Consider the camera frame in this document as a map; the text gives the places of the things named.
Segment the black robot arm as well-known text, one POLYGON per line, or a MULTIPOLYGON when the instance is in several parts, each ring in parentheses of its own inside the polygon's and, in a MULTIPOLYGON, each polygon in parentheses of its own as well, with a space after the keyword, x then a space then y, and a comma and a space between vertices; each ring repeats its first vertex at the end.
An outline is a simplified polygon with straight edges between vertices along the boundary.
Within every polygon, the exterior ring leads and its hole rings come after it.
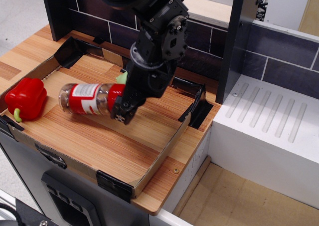
POLYGON ((184 57, 188 9, 183 0, 103 0, 112 8, 131 10, 140 32, 125 66, 126 87, 111 108, 111 118, 125 125, 147 98, 160 98, 184 57))

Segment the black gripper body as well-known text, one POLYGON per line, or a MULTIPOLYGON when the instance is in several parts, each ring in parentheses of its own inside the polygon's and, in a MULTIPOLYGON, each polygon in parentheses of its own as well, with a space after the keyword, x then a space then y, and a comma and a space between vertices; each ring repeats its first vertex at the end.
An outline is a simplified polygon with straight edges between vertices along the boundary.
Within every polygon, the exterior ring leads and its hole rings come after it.
POLYGON ((123 103, 143 104, 149 97, 162 97, 176 68, 176 60, 147 63, 138 52, 137 44, 134 43, 130 49, 130 61, 125 66, 128 75, 123 103))

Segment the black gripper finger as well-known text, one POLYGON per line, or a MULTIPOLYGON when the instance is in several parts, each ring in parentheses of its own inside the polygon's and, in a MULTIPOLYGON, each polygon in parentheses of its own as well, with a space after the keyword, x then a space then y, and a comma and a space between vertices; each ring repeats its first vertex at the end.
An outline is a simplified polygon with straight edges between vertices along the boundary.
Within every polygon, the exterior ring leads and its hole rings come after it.
POLYGON ((137 109, 144 105, 145 102, 146 99, 139 99, 138 97, 117 96, 111 109, 111 119, 128 125, 134 118, 137 109))

